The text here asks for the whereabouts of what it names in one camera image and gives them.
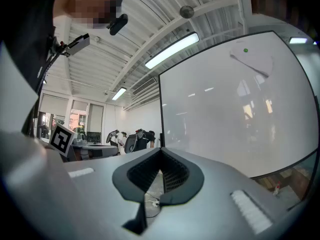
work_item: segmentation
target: computer monitor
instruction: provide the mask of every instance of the computer monitor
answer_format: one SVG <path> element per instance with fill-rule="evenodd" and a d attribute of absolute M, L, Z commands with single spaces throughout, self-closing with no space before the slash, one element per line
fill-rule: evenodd
<path fill-rule="evenodd" d="M 93 142 L 93 144 L 101 143 L 101 132 L 88 131 L 86 133 L 87 142 Z"/>

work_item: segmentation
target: ceiling duct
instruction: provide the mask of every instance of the ceiling duct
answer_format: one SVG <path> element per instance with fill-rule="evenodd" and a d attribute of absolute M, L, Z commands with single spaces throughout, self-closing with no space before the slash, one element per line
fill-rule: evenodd
<path fill-rule="evenodd" d="M 140 93 L 141 91 L 143 91 L 144 89 L 146 89 L 147 87 L 149 87 L 150 85 L 156 83 L 156 79 L 154 77 L 152 77 L 150 80 L 146 81 L 144 84 L 142 84 L 141 86 L 139 86 L 137 89 L 135 89 L 132 93 L 134 96 L 136 96 L 138 93 Z"/>

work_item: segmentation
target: ceiling light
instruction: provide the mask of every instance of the ceiling light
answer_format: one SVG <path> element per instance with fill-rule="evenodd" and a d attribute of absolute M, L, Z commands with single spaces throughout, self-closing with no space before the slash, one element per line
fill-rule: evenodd
<path fill-rule="evenodd" d="M 116 95 L 113 96 L 112 100 L 115 101 L 118 99 L 124 92 L 126 91 L 126 88 L 121 87 L 121 89 L 116 93 Z"/>
<path fill-rule="evenodd" d="M 212 89 L 214 89 L 214 87 L 205 89 L 204 91 L 205 91 L 205 92 L 209 92 L 209 91 L 211 91 Z"/>
<path fill-rule="evenodd" d="M 192 32 L 192 33 L 186 35 L 185 37 L 173 42 L 164 50 L 160 51 L 152 59 L 148 60 L 145 63 L 145 66 L 148 69 L 152 69 L 153 67 L 155 67 L 159 63 L 163 62 L 165 59 L 176 54 L 177 52 L 181 51 L 182 49 L 184 49 L 190 45 L 193 45 L 196 42 L 199 42 L 199 36 L 196 32 Z"/>
<path fill-rule="evenodd" d="M 305 37 L 291 37 L 289 44 L 305 44 L 307 39 Z"/>

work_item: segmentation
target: ceiling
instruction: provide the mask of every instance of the ceiling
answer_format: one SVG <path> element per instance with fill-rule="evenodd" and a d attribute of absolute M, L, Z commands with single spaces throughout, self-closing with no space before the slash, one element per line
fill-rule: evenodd
<path fill-rule="evenodd" d="M 241 0 L 123 0 L 128 24 L 115 36 L 108 29 L 87 29 L 66 16 L 54 19 L 58 41 L 72 42 L 89 33 L 90 45 L 69 58 L 61 56 L 49 69 L 43 89 L 132 110 L 159 98 L 158 83 L 134 96 L 132 92 L 185 58 L 214 44 L 248 32 L 239 12 Z M 191 6 L 194 16 L 179 10 Z M 197 32 L 200 41 L 148 69 L 145 62 L 177 39 Z M 116 101 L 114 94 L 127 91 Z"/>

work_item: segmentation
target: whiteboard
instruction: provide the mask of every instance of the whiteboard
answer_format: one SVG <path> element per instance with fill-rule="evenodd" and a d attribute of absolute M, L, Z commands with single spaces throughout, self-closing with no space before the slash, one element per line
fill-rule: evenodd
<path fill-rule="evenodd" d="M 247 48 L 250 66 L 231 56 L 239 46 Z M 318 147 L 313 91 L 274 32 L 207 49 L 165 71 L 159 81 L 168 148 L 256 177 L 288 167 Z"/>

